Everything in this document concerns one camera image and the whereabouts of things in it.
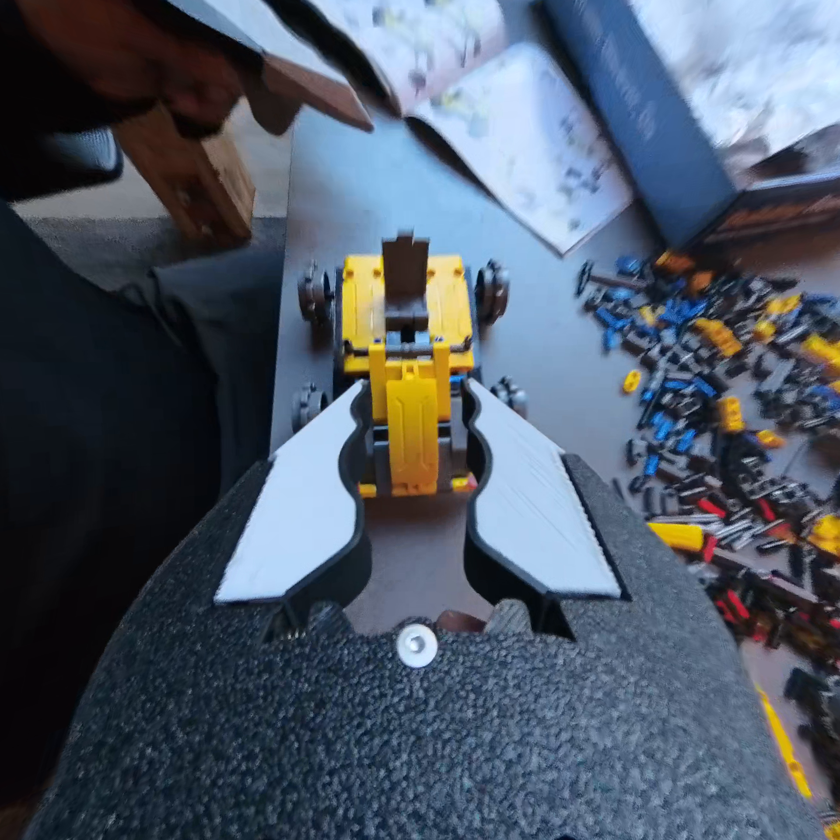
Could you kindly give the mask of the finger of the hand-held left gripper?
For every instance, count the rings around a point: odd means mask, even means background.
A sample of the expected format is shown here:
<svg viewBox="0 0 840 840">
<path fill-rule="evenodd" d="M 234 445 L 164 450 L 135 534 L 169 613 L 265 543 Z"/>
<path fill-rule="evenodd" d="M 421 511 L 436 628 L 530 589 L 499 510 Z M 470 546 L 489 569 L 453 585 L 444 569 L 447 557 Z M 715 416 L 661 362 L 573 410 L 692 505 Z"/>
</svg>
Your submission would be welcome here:
<svg viewBox="0 0 840 840">
<path fill-rule="evenodd" d="M 345 77 L 363 103 L 396 119 L 402 117 L 390 82 L 353 41 L 350 26 L 340 22 L 340 2 L 267 1 L 267 5 L 294 36 Z"/>
<path fill-rule="evenodd" d="M 167 24 L 220 51 L 268 133 L 286 132 L 302 107 L 370 133 L 371 116 L 346 77 L 295 34 L 275 2 L 170 1 Z"/>
</svg>

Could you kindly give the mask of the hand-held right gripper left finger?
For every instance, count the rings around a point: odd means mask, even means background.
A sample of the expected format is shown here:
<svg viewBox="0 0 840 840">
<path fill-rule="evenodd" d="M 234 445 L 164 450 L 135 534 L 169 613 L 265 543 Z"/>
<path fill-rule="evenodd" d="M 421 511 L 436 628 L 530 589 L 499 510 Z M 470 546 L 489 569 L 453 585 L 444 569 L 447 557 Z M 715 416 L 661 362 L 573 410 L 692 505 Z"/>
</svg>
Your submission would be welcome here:
<svg viewBox="0 0 840 840">
<path fill-rule="evenodd" d="M 359 484 L 371 389 L 357 381 L 271 456 L 215 604 L 346 607 L 371 577 Z"/>
</svg>

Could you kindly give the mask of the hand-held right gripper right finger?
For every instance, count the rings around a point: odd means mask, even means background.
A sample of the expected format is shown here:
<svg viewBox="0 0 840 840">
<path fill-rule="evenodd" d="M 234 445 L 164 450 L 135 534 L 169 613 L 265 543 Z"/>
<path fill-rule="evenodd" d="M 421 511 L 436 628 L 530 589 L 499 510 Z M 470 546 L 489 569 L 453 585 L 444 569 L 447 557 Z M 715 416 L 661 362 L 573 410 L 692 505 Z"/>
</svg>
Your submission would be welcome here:
<svg viewBox="0 0 840 840">
<path fill-rule="evenodd" d="M 620 599 L 562 447 L 478 381 L 463 393 L 477 481 L 467 531 L 479 553 L 541 595 Z"/>
</svg>

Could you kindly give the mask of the yellow toy brick car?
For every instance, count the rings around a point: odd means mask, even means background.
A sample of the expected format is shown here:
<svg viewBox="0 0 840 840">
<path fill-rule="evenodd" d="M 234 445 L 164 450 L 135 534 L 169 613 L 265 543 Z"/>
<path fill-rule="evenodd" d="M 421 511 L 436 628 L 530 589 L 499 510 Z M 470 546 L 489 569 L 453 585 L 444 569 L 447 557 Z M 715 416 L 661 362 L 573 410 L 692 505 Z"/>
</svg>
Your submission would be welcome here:
<svg viewBox="0 0 840 840">
<path fill-rule="evenodd" d="M 490 259 L 473 280 L 460 256 L 400 232 L 332 276 L 312 261 L 297 295 L 313 337 L 331 343 L 333 400 L 370 388 L 362 497 L 471 490 L 463 383 L 480 380 L 480 337 L 508 309 L 503 265 Z"/>
</svg>

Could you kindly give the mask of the pile of small brick connectors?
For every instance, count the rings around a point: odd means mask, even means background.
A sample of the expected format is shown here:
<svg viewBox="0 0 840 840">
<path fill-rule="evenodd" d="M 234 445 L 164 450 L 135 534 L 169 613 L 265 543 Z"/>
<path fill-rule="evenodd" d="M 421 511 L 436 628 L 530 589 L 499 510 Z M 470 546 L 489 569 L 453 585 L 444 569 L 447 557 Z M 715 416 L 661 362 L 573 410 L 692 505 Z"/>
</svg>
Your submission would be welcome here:
<svg viewBox="0 0 840 840">
<path fill-rule="evenodd" d="M 814 489 L 794 467 L 838 445 L 838 295 L 674 251 L 606 272 L 587 260 L 574 294 L 603 350 L 642 372 L 626 490 L 738 643 L 805 660 L 784 697 L 837 777 L 838 478 Z"/>
</svg>

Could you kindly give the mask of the grey desk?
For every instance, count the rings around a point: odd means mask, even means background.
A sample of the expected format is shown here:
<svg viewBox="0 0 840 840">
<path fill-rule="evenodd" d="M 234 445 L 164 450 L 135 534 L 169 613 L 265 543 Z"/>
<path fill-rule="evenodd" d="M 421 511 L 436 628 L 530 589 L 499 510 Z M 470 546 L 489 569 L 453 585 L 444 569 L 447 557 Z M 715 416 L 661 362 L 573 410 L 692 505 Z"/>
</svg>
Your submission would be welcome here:
<svg viewBox="0 0 840 840">
<path fill-rule="evenodd" d="M 294 816 L 316 838 L 824 838 L 794 788 L 739 651 L 683 564 L 593 471 L 619 465 L 633 405 L 573 302 L 571 262 L 513 221 L 427 129 L 376 115 L 363 133 L 311 111 L 292 130 L 271 443 L 291 395 L 331 384 L 296 285 L 412 229 L 474 272 L 511 272 L 507 314 L 480 345 L 484 383 L 510 375 L 529 416 L 582 455 L 587 499 L 621 550 L 630 602 L 566 602 L 575 640 L 441 633 L 405 666 L 396 633 L 305 637 L 287 746 Z"/>
</svg>

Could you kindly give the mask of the person's left hand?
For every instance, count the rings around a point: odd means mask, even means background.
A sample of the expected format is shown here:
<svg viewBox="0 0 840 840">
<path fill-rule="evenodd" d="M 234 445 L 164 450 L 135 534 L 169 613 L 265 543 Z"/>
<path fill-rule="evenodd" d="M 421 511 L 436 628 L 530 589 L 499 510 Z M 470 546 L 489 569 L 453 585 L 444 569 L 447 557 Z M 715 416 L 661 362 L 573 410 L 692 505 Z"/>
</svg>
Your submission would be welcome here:
<svg viewBox="0 0 840 840">
<path fill-rule="evenodd" d="M 28 31 L 111 102 L 152 100 L 201 130 L 220 130 L 243 97 L 218 50 L 165 31 L 132 2 L 21 1 Z"/>
</svg>

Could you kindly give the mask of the wooden furniture leg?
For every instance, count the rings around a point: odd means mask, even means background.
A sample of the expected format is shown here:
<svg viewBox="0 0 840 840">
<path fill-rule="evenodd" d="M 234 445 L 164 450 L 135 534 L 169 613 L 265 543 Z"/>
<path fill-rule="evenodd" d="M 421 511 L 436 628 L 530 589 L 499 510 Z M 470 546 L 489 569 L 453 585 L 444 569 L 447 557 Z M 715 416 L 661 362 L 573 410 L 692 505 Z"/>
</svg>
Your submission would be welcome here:
<svg viewBox="0 0 840 840">
<path fill-rule="evenodd" d="M 256 188 L 227 126 L 199 137 L 160 104 L 111 129 L 184 238 L 216 249 L 251 239 Z"/>
</svg>

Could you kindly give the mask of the open instruction booklet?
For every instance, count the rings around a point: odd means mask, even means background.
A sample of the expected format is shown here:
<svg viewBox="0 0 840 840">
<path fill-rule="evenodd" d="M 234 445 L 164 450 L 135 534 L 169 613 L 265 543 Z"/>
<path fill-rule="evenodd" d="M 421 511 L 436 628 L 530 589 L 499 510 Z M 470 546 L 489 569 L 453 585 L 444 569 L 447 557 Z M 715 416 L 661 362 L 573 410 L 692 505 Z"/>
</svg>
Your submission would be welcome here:
<svg viewBox="0 0 840 840">
<path fill-rule="evenodd" d="M 563 254 L 634 199 L 551 55 L 508 45 L 499 2 L 316 1 L 401 119 L 423 123 L 519 222 Z"/>
</svg>

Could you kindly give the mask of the person's dark clothing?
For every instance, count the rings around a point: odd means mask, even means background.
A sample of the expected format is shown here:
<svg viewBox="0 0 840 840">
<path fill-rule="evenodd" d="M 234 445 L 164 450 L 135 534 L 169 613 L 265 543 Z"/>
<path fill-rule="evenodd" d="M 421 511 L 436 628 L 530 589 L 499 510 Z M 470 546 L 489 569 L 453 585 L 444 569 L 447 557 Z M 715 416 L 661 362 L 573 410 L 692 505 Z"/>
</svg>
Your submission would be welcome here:
<svg viewBox="0 0 840 840">
<path fill-rule="evenodd" d="M 154 571 L 270 442 L 280 253 L 103 289 L 10 207 L 67 168 L 2 119 L 2 805 L 31 795 Z"/>
</svg>

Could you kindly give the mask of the blue cardboard kit box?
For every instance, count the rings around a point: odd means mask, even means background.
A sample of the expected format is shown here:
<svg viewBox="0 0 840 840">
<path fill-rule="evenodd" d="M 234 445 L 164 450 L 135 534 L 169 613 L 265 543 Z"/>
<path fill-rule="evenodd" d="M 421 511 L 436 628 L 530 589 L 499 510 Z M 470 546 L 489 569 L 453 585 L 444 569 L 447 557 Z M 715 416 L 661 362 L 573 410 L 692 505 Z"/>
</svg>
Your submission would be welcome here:
<svg viewBox="0 0 840 840">
<path fill-rule="evenodd" d="M 629 2 L 543 2 L 555 38 L 672 248 L 838 227 L 838 164 L 737 185 Z"/>
</svg>

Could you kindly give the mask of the crumpled clear plastic bags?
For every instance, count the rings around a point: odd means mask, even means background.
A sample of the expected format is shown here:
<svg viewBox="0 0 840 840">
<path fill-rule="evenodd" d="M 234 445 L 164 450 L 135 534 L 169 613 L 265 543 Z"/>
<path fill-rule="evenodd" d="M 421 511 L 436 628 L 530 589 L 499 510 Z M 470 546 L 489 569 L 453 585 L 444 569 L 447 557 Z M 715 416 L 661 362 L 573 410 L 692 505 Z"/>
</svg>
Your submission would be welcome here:
<svg viewBox="0 0 840 840">
<path fill-rule="evenodd" d="M 838 1 L 629 6 L 737 182 L 838 170 Z"/>
</svg>

